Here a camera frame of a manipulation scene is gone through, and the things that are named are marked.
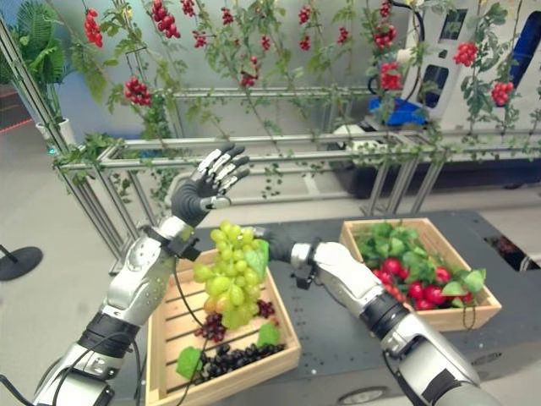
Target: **wooden crate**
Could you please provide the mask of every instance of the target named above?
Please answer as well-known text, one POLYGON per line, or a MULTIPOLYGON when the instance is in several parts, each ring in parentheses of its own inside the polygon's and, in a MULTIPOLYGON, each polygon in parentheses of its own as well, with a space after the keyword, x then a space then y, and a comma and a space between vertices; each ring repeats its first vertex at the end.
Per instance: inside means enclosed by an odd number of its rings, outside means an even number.
MULTIPOLYGON (((200 255, 197 262, 210 264, 215 253, 215 250, 206 251, 200 255)), ((206 316, 203 303, 207 295, 205 285, 193 280, 192 266, 192 262, 179 261, 177 273, 190 308, 197 318, 203 321, 206 316)), ((285 343, 286 348, 238 370, 197 386, 190 386, 183 405, 216 402, 298 366, 301 346, 268 269, 261 286, 261 298, 272 301, 276 310, 274 316, 279 322, 281 331, 281 343, 285 343)), ((222 343, 229 343, 232 349, 246 348, 257 341, 258 330, 267 321, 262 317, 256 317, 247 326, 235 332, 227 332, 222 343)), ((145 394, 147 406, 173 406, 183 396, 188 380, 176 372, 177 357, 183 348, 190 345, 203 348, 205 340, 194 335, 197 327, 197 323, 180 298, 174 278, 171 277, 164 300, 149 320, 145 394)), ((205 351, 207 355, 214 356, 216 346, 220 344, 209 341, 205 351)))
MULTIPOLYGON (((424 248, 428 252, 435 252, 452 266, 459 266, 464 269, 472 269, 456 252, 453 246, 440 233, 440 230, 428 218, 404 218, 402 220, 357 220, 344 222, 342 232, 340 234, 340 242, 346 245, 353 257, 359 261, 363 261, 363 257, 358 250, 355 236, 361 230, 369 227, 375 222, 388 222, 390 224, 402 224, 409 228, 415 228, 418 232, 419 239, 423 243, 424 248)), ((475 299, 478 305, 475 307, 475 324, 473 328, 479 328, 486 323, 490 317, 498 313, 501 309, 501 304, 498 299, 484 286, 483 290, 476 293, 475 299)), ((417 313, 422 316, 432 327, 441 332, 452 332, 456 330, 464 330, 464 310, 458 308, 440 309, 440 310, 423 310, 417 313)), ((466 309, 466 324, 470 325, 473 321, 473 309, 466 309)))

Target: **black table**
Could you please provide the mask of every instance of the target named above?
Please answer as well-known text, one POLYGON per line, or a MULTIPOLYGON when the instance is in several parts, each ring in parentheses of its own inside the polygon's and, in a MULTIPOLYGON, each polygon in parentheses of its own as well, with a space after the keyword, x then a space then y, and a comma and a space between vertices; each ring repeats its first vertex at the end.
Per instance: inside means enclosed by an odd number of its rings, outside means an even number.
MULTIPOLYGON (((503 306, 483 327, 445 336, 475 364, 484 380, 508 375, 536 360, 541 354, 541 321, 537 316, 541 310, 541 272, 518 273, 508 266, 484 241, 500 233, 476 212, 445 211, 416 217, 428 217, 471 267, 487 268, 486 283, 503 306)), ((311 242, 316 236, 337 241, 344 220, 349 219, 263 226, 279 227, 299 242, 311 242)), ((210 248, 209 230, 201 229, 197 234, 199 247, 210 248)), ((271 263, 270 270, 303 346, 299 367, 217 404, 327 406, 348 392, 373 387, 382 388, 386 396, 402 394, 384 366, 378 342, 362 322, 322 287, 298 289, 286 264, 271 263)), ((142 337, 139 335, 139 340, 144 342, 142 337)), ((132 359, 130 364, 115 382, 118 398, 133 393, 132 359)))

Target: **red fruit cluster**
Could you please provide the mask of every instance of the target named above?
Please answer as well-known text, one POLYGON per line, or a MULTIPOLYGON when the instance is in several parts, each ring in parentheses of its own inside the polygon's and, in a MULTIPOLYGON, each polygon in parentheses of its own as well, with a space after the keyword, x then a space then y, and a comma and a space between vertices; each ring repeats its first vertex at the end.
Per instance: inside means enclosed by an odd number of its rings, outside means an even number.
POLYGON ((194 35, 194 38, 195 38, 194 47, 199 48, 206 45, 206 35, 204 31, 193 30, 192 34, 194 35))
POLYGON ((139 79, 135 76, 126 82, 126 90, 124 95, 130 99, 133 103, 140 106, 150 105, 150 93, 143 82, 139 82, 139 79))
POLYGON ((154 0, 152 6, 152 18, 158 23, 158 30, 165 31, 166 37, 171 38, 176 36, 180 38, 180 32, 175 25, 175 17, 167 12, 165 6, 161 3, 161 0, 154 0))
POLYGON ((310 36, 304 36, 304 38, 298 43, 303 51, 310 49, 310 36))
POLYGON ((391 4, 387 0, 384 0, 380 6, 380 16, 383 18, 389 17, 390 13, 391 13, 391 4))
POLYGON ((336 40, 337 43, 343 44, 347 41, 349 37, 349 31, 346 30, 346 27, 340 27, 340 37, 336 40))
POLYGON ((242 87, 252 87, 253 85, 255 85, 255 81, 259 78, 257 69, 257 58, 250 57, 250 62, 252 63, 252 68, 254 69, 255 76, 249 74, 248 72, 245 72, 244 70, 241 70, 240 73, 243 75, 243 77, 240 80, 240 85, 242 87))
POLYGON ((87 8, 85 19, 85 32, 88 41, 96 44, 98 48, 103 47, 103 37, 100 32, 100 25, 96 23, 95 18, 98 16, 98 12, 93 8, 87 8))
POLYGON ((270 315, 274 315, 276 312, 274 310, 274 306, 272 305, 272 302, 265 302, 262 299, 258 299, 257 305, 260 308, 260 311, 257 315, 260 315, 261 317, 264 317, 265 319, 268 319, 270 315))
POLYGON ((310 19, 310 13, 312 13, 312 9, 309 6, 303 6, 298 12, 298 23, 306 23, 310 19))
POLYGON ((458 45, 458 52, 453 56, 456 64, 461 63, 464 66, 470 66, 475 60, 477 54, 477 45, 475 42, 461 42, 458 45))
POLYGON ((183 5, 183 11, 185 15, 188 15, 190 17, 195 16, 193 0, 180 0, 180 3, 183 5))
POLYGON ((221 315, 212 313, 205 319, 203 326, 195 330, 195 336, 202 336, 208 340, 219 343, 226 335, 226 328, 221 324, 221 315))
POLYGON ((261 47, 263 48, 263 51, 268 51, 271 48, 271 39, 269 36, 261 37, 261 47))
POLYGON ((390 71, 398 69, 398 62, 384 63, 381 66, 381 87, 385 90, 400 89, 400 74, 390 71))
POLYGON ((380 48, 392 45, 392 40, 396 37, 396 28, 392 24, 379 24, 375 27, 374 42, 380 48))
POLYGON ((221 22, 224 25, 231 24, 233 22, 233 16, 231 14, 231 10, 227 7, 221 8, 221 22))
POLYGON ((513 82, 496 82, 494 88, 490 92, 496 106, 502 107, 507 103, 509 100, 509 92, 513 90, 513 87, 513 82))

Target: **robotic arm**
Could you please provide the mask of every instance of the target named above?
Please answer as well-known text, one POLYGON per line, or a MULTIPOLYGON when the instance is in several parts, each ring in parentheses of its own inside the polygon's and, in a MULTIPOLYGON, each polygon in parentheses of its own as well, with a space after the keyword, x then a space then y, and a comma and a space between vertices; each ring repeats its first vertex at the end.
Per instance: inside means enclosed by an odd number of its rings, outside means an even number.
POLYGON ((497 406, 480 387, 470 363, 439 332, 411 313, 364 264, 355 261, 338 243, 296 244, 271 230, 256 233, 269 242, 269 258, 296 269, 309 268, 299 286, 308 288, 318 278, 353 316, 360 318, 380 340, 385 361, 398 361, 392 371, 414 406, 497 406))
POLYGON ((144 228, 126 254, 100 309, 36 392, 37 406, 105 406, 114 378, 139 329, 163 299, 176 256, 195 259, 194 228, 215 208, 230 205, 225 193, 249 174, 243 147, 232 143, 207 156, 172 198, 172 216, 144 228))

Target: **white pot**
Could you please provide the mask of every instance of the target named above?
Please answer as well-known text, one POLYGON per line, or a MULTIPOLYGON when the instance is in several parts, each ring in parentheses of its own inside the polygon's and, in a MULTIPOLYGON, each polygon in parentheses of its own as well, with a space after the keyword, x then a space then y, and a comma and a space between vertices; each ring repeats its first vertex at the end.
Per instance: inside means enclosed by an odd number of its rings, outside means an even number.
MULTIPOLYGON (((69 123, 69 118, 65 118, 64 121, 62 121, 59 124, 59 126, 60 126, 60 134, 64 138, 64 141, 66 141, 66 144, 77 145, 77 141, 75 141, 74 131, 71 128, 71 124, 69 123)), ((40 131, 41 135, 43 135, 43 138, 45 138, 45 140, 48 140, 49 138, 51 138, 45 126, 42 123, 36 124, 36 128, 40 131)))

